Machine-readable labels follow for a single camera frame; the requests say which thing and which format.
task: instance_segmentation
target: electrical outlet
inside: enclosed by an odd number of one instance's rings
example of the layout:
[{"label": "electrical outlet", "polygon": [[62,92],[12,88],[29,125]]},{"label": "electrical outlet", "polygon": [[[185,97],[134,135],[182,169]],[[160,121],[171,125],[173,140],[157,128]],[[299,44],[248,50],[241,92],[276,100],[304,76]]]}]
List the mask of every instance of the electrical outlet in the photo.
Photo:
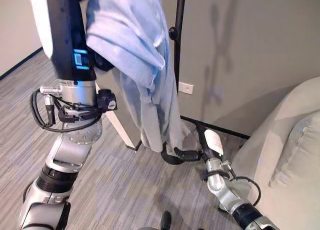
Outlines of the electrical outlet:
[{"label": "electrical outlet", "polygon": [[194,86],[188,83],[179,82],[179,92],[183,92],[185,94],[193,94]]}]

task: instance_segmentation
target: silver metal joint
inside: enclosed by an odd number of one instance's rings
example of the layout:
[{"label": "silver metal joint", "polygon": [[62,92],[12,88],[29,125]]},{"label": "silver metal joint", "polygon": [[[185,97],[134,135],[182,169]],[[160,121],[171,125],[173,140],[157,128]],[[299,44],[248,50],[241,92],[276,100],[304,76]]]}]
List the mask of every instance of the silver metal joint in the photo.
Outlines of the silver metal joint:
[{"label": "silver metal joint", "polygon": [[96,81],[70,81],[61,79],[58,81],[63,100],[70,103],[96,105]]},{"label": "silver metal joint", "polygon": [[62,95],[62,89],[61,87],[41,86],[40,93],[44,95],[52,94],[59,97]]},{"label": "silver metal joint", "polygon": [[258,217],[252,223],[250,223],[245,230],[263,230],[271,228],[273,230],[280,230],[269,218],[266,216]]},{"label": "silver metal joint", "polygon": [[45,95],[44,104],[45,105],[53,105],[54,104],[54,98],[52,96],[50,96],[50,95]]}]

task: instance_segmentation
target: light blue cloth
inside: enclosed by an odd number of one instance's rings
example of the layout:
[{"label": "light blue cloth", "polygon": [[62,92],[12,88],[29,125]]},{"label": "light blue cloth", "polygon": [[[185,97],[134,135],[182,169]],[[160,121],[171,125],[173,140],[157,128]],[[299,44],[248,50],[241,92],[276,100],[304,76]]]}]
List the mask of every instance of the light blue cloth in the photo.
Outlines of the light blue cloth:
[{"label": "light blue cloth", "polygon": [[168,27],[161,0],[90,0],[87,45],[116,68],[143,144],[155,152],[162,144],[182,149],[175,76],[170,63]]}]

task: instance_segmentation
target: black cable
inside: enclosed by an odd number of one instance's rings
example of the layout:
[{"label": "black cable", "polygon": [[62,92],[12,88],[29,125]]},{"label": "black cable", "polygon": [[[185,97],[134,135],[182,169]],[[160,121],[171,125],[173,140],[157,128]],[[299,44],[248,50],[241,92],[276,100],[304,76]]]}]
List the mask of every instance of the black cable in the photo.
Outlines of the black cable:
[{"label": "black cable", "polygon": [[247,180],[248,182],[250,182],[250,183],[252,183],[253,185],[256,186],[256,188],[258,189],[258,192],[259,192],[258,198],[256,199],[256,201],[253,204],[253,206],[256,206],[259,203],[260,199],[261,199],[261,189],[260,189],[259,185],[255,181],[253,181],[252,179],[250,179],[249,177],[246,177],[246,176],[237,176],[236,178],[231,179],[230,182],[232,182],[234,180],[236,180],[236,181],[238,181],[238,180]]},{"label": "black cable", "polygon": [[34,180],[29,182],[28,185],[25,187],[25,189],[23,191],[23,196],[22,196],[22,203],[25,203],[26,197],[27,197],[27,192],[28,192],[28,190],[29,190],[29,188],[30,188],[30,186],[32,185],[33,182],[34,182]]},{"label": "black cable", "polygon": [[[31,98],[30,98],[30,106],[31,106],[31,112],[32,112],[33,118],[35,120],[35,123],[38,126],[40,126],[42,129],[44,129],[44,130],[47,130],[47,131],[50,131],[50,132],[55,132],[55,133],[69,133],[69,132],[78,131],[78,130],[90,127],[91,125],[97,123],[101,118],[102,112],[93,121],[91,121],[91,122],[89,122],[87,124],[84,124],[82,126],[68,128],[68,129],[51,128],[52,125],[51,124],[46,124],[43,121],[43,119],[42,119],[42,117],[41,117],[41,115],[39,113],[38,105],[37,105],[37,95],[38,95],[38,93],[40,93],[40,89],[39,88],[32,93]],[[60,99],[60,98],[58,98],[56,96],[54,96],[54,99],[58,100],[58,101],[61,101],[61,102],[65,103],[65,104],[69,105],[70,107],[72,106],[69,102],[64,101],[64,100],[62,100],[62,99]]]}]

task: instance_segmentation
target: blue light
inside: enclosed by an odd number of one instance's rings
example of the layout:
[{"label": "blue light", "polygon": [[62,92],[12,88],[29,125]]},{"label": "blue light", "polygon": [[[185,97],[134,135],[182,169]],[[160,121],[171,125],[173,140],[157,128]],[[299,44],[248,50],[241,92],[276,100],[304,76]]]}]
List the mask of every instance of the blue light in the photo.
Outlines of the blue light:
[{"label": "blue light", "polygon": [[73,49],[73,51],[78,54],[87,54],[88,53],[86,50],[82,50],[82,49]]},{"label": "blue light", "polygon": [[89,70],[88,66],[76,66],[77,69]]}]

